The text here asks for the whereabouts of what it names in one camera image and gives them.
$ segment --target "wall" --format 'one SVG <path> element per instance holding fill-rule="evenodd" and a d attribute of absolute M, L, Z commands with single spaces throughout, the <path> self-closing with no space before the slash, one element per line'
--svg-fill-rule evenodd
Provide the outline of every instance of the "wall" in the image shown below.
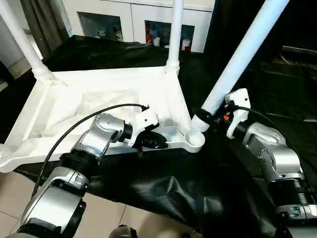
<path fill-rule="evenodd" d="M 8 0 L 8 2 L 21 27 L 29 30 L 20 0 Z M 10 67 L 24 55 L 1 17 L 0 35 L 0 60 L 6 67 Z"/>
<path fill-rule="evenodd" d="M 23 58 L 23 53 L 0 17 L 0 60 L 9 67 Z"/>
<path fill-rule="evenodd" d="M 8 2 L 22 29 L 30 30 L 20 0 L 8 0 Z"/>

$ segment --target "glass cabinet door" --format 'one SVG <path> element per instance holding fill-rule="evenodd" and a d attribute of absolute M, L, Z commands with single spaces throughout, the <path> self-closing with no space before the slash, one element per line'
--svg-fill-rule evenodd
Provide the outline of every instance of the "glass cabinet door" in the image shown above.
<path fill-rule="evenodd" d="M 103 0 L 63 0 L 75 35 L 133 42 L 129 3 Z"/>
<path fill-rule="evenodd" d="M 173 8 L 131 5 L 134 40 L 160 47 L 169 47 Z M 185 51 L 203 52 L 212 12 L 183 10 L 180 47 Z"/>

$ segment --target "black cable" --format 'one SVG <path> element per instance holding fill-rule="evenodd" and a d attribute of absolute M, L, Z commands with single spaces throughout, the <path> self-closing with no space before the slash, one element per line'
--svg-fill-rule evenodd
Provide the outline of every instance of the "black cable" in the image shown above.
<path fill-rule="evenodd" d="M 40 186 L 40 183 L 41 183 L 41 180 L 42 180 L 42 176 L 43 176 L 43 173 L 44 173 L 44 170 L 47 166 L 47 163 L 50 159 L 50 157 L 52 156 L 54 150 L 57 148 L 57 146 L 60 144 L 60 142 L 73 130 L 75 129 L 78 125 L 80 125 L 81 123 L 83 123 L 84 121 L 88 120 L 89 118 L 92 118 L 100 113 L 103 113 L 105 111 L 108 111 L 108 110 L 111 110 L 111 109 L 115 109 L 115 108 L 120 108 L 120 107 L 128 107 L 128 106 L 134 106 L 134 107 L 140 107 L 142 108 L 142 110 L 145 110 L 147 109 L 148 107 L 146 106 L 143 106 L 143 105 L 140 105 L 140 104 L 134 104 L 134 103 L 127 103 L 127 104 L 119 104 L 119 105 L 115 105 L 115 106 L 112 106 L 112 107 L 108 107 L 108 108 L 104 108 L 104 109 L 101 109 L 95 113 L 92 113 L 88 116 L 86 116 L 85 118 L 79 120 L 77 123 L 75 123 L 70 129 L 68 129 L 58 140 L 57 142 L 53 145 L 53 147 L 51 148 L 51 150 L 49 151 L 49 153 L 46 155 L 46 158 L 43 162 L 43 165 L 42 165 L 42 168 L 41 168 L 41 171 L 40 171 L 40 174 L 39 174 L 39 177 L 38 179 L 36 180 L 36 183 L 35 183 L 35 186 L 34 186 L 34 189 L 33 189 L 33 193 L 32 193 L 32 197 L 34 196 L 34 194 L 38 191 L 38 188 Z"/>
<path fill-rule="evenodd" d="M 302 158 L 301 158 L 300 154 L 298 153 L 298 151 L 296 150 L 296 148 L 295 148 L 295 146 L 292 144 L 292 142 L 287 138 L 287 136 L 278 128 L 278 126 L 276 125 L 276 123 L 273 122 L 270 118 L 268 118 L 268 117 L 265 116 L 264 114 L 262 114 L 262 113 L 260 113 L 260 112 L 258 112 L 258 111 L 255 111 L 255 110 L 253 110 L 253 109 L 251 109 L 251 108 L 245 108 L 245 107 L 240 107 L 240 106 L 232 106 L 232 108 L 235 109 L 235 110 L 241 109 L 241 110 L 245 110 L 245 111 L 252 112 L 252 113 L 257 114 L 258 116 L 260 116 L 260 117 L 266 119 L 269 123 L 271 123 L 272 126 L 275 127 L 275 129 L 278 130 L 279 133 L 281 133 L 281 135 L 285 138 L 286 144 L 288 145 L 288 147 L 289 147 L 290 149 L 292 149 L 292 150 L 297 154 L 297 156 L 298 156 L 298 158 L 299 158 L 299 161 L 300 161 L 300 164 L 301 164 L 301 167 L 302 167 L 302 170 L 303 170 L 303 174 L 304 174 L 304 176 L 306 177 L 306 182 L 307 182 L 308 186 L 311 187 L 310 184 L 309 184 L 308 178 L 307 178 L 307 176 L 306 176 L 307 173 L 305 172 L 305 168 L 304 168 L 304 166 L 302 165 Z M 308 160 L 305 160 L 305 162 L 306 162 L 308 165 L 310 165 L 311 168 L 312 168 L 315 172 L 317 172 L 316 169 L 315 169 L 315 167 L 311 164 L 311 162 L 309 162 Z"/>

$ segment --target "white pole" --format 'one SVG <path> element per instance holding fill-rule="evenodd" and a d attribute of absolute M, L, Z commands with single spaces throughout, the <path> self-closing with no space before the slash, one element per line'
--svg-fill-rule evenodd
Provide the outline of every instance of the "white pole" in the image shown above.
<path fill-rule="evenodd" d="M 13 35 L 17 44 L 19 45 L 22 52 L 24 53 L 29 64 L 31 65 L 34 76 L 37 79 L 51 76 L 52 73 L 42 63 L 41 59 L 36 54 L 34 48 L 31 46 L 24 31 L 19 25 L 19 22 L 14 16 L 7 0 L 0 0 L 0 15 L 2 16 L 11 34 Z"/>
<path fill-rule="evenodd" d="M 266 0 L 233 54 L 202 108 L 212 115 L 218 110 L 225 96 L 232 90 L 239 77 L 267 37 L 290 0 Z M 192 119 L 194 129 L 204 132 L 209 125 L 196 115 Z"/>
<path fill-rule="evenodd" d="M 166 62 L 166 71 L 179 70 L 179 45 L 182 31 L 184 0 L 174 0 L 173 3 L 173 22 L 169 39 L 168 60 Z"/>

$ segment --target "red object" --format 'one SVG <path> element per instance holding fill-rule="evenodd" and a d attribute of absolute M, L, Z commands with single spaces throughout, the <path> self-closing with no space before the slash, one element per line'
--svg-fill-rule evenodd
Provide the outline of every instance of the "red object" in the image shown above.
<path fill-rule="evenodd" d="M 148 45 L 152 45 L 152 39 L 150 36 L 150 25 L 148 23 L 145 25 L 145 41 Z"/>

